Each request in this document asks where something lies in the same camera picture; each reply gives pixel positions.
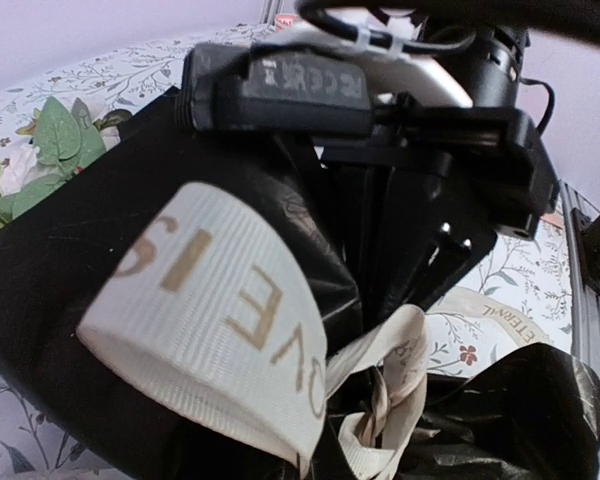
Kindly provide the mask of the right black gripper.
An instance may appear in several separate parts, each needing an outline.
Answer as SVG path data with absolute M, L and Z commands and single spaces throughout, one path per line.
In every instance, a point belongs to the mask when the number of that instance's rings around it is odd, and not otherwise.
M 494 229 L 534 239 L 559 193 L 540 131 L 518 108 L 384 105 L 375 120 L 396 136 L 329 141 L 321 155 L 350 165 L 339 196 L 366 325 L 403 304 L 429 309 L 493 249 Z

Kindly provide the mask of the floral patterned tablecloth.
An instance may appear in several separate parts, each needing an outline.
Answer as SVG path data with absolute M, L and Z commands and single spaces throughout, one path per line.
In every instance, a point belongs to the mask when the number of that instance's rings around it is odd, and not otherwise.
M 33 166 L 34 121 L 48 97 L 84 101 L 93 118 L 115 108 L 136 112 L 174 85 L 186 50 L 197 42 L 248 44 L 271 32 L 238 25 L 151 40 L 67 64 L 18 81 L 0 92 L 0 161 L 7 191 L 17 191 Z M 562 350 L 572 345 L 569 253 L 561 213 L 545 219 L 533 241 L 500 238 L 462 281 L 482 310 L 439 309 L 429 325 L 432 373 L 470 377 L 533 340 Z M 73 471 L 116 478 L 103 460 L 81 446 L 28 403 L 0 376 L 0 479 L 64 479 Z

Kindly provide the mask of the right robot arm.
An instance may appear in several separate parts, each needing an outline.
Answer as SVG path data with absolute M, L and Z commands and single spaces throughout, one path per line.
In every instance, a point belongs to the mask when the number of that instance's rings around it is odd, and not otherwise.
M 535 237 L 559 186 L 516 105 L 527 20 L 600 44 L 592 2 L 489 1 L 488 23 L 427 14 L 419 37 L 366 31 L 305 1 L 306 72 L 319 89 L 294 127 L 325 138 L 307 174 L 344 247 L 341 275 L 312 276 L 330 331 L 369 331 L 398 307 L 429 308 L 493 249 Z

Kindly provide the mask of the black wrapping paper sheet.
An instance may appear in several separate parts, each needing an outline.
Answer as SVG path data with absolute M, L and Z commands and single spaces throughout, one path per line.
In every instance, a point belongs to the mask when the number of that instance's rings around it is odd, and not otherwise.
M 136 479 L 594 479 L 600 381 L 428 374 L 428 310 L 555 204 L 512 108 L 170 89 L 0 230 L 0 373 Z

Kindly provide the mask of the cream printed ribbon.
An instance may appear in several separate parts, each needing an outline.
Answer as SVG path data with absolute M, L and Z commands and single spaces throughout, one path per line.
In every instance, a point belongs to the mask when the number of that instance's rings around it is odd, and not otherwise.
M 423 311 L 327 353 L 318 306 L 295 257 L 232 194 L 179 189 L 80 321 L 80 341 L 148 398 L 228 438 L 309 470 L 326 402 L 352 374 L 379 381 L 374 412 L 346 416 L 338 445 L 357 479 L 391 479 L 423 413 Z

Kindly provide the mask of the white pink flower stems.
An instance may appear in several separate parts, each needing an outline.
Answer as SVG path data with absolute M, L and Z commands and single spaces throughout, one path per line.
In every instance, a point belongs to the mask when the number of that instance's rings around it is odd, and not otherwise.
M 119 144 L 131 116 L 79 97 L 48 98 L 16 131 L 25 143 L 0 159 L 0 230 Z

